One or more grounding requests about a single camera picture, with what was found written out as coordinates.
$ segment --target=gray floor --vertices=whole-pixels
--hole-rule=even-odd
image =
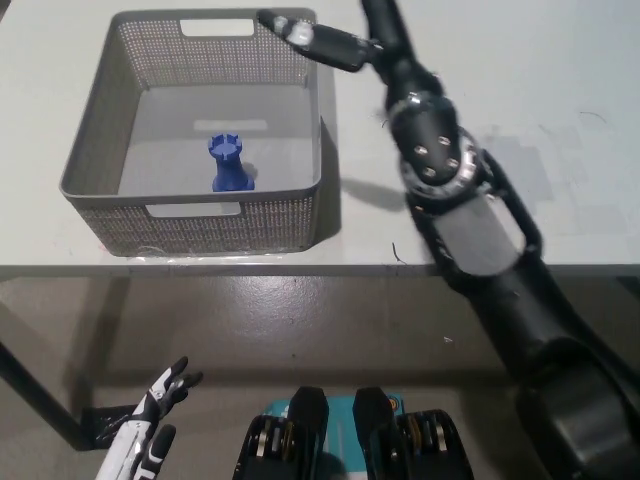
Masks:
[[[613,281],[562,284],[640,367],[640,303]],[[544,478],[503,368],[439,279],[15,279],[0,302],[2,341],[73,410],[136,402],[183,354],[205,371],[172,412],[178,437],[161,478],[230,478],[252,417],[301,383],[392,387],[408,409],[453,416],[476,478]],[[0,404],[1,478],[93,478],[103,452],[74,453],[2,382]]]

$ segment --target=white robotic hand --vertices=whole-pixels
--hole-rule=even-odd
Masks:
[[[154,439],[158,424],[176,403],[187,398],[189,389],[202,380],[201,372],[182,373],[188,361],[187,357],[182,357],[147,391],[118,430],[96,480],[156,478],[176,434],[173,425],[165,425]]]

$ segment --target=blue chess rook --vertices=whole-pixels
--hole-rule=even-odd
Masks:
[[[218,174],[213,179],[214,192],[254,190],[255,182],[240,162],[242,140],[238,135],[223,133],[209,140],[209,153],[216,159]]]

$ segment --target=white table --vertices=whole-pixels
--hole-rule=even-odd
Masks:
[[[278,0],[365,33],[359,2]],[[640,271],[640,3],[401,0],[420,59],[504,165],[556,271]],[[58,191],[112,16],[274,0],[16,0],[0,23],[0,274],[402,274],[431,259],[402,204],[371,69],[335,73],[340,232],[302,253],[109,255]],[[394,255],[393,246],[399,261]]]

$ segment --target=robot finger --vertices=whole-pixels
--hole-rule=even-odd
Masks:
[[[187,368],[188,363],[189,359],[187,357],[182,357],[171,367],[167,368],[162,375],[160,375],[149,389],[149,392],[153,395],[156,401],[161,401],[167,391],[174,386],[178,377],[182,372],[184,372],[185,368]]]
[[[151,441],[147,450],[138,464],[133,480],[155,480],[162,468],[162,463],[169,453],[173,439],[176,436],[176,427],[163,426],[156,437]]]
[[[204,375],[202,374],[202,372],[196,372],[190,375],[185,375],[184,384],[182,386],[183,388],[186,388],[186,389],[193,388],[202,381],[203,377]]]

